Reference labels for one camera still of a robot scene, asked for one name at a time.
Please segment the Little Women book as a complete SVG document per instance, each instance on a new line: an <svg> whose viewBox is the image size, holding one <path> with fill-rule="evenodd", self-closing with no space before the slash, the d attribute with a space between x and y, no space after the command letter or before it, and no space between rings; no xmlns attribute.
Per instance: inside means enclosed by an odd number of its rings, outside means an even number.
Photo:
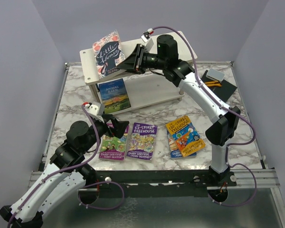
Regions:
<svg viewBox="0 0 285 228"><path fill-rule="evenodd" d="M125 55L117 30L93 43L92 50L99 80L122 73L117 66L125 60Z"/></svg>

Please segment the Animal Farm book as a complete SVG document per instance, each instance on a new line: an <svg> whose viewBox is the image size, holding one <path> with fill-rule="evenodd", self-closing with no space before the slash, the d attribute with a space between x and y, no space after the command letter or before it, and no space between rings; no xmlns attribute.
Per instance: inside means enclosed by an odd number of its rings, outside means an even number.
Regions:
<svg viewBox="0 0 285 228"><path fill-rule="evenodd" d="M130 99L122 78L99 84L104 113L110 114L131 107Z"/></svg>

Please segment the yellow 130-Storey Treehouse book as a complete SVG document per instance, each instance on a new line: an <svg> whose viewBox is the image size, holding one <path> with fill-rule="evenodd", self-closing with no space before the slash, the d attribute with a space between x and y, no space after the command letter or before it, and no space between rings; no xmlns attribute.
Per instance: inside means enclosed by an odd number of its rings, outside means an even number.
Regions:
<svg viewBox="0 0 285 228"><path fill-rule="evenodd" d="M189 157L206 147L205 142L187 115L167 123L166 129L176 143L182 157Z"/></svg>

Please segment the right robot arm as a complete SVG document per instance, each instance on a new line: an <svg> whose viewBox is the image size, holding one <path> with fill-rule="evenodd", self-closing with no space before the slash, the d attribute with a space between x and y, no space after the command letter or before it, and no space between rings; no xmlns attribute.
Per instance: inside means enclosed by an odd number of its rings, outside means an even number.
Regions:
<svg viewBox="0 0 285 228"><path fill-rule="evenodd" d="M197 70L188 62L179 59L178 43L173 36L158 36L155 54L150 53L148 49L152 38L143 35L142 40L144 43L137 44L133 52L118 64L117 68L139 75L151 68L161 70L168 81L188 94L202 108L212 122L212 126L205 132L212 146L209 181L212 185L219 186L226 180L226 175L230 171L226 149L237 128L240 110L220 101L198 77Z"/></svg>

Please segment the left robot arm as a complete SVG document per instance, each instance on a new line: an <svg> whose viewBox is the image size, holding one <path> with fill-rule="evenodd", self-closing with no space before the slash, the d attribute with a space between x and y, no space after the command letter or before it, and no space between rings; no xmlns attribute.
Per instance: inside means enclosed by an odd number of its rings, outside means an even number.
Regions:
<svg viewBox="0 0 285 228"><path fill-rule="evenodd" d="M128 121L118 121L106 114L103 121L76 121L66 133L66 139L56 149L42 174L30 189L14 204L0 209L9 228L40 228L43 220L72 193L96 183L96 171L85 154L103 135L121 138Z"/></svg>

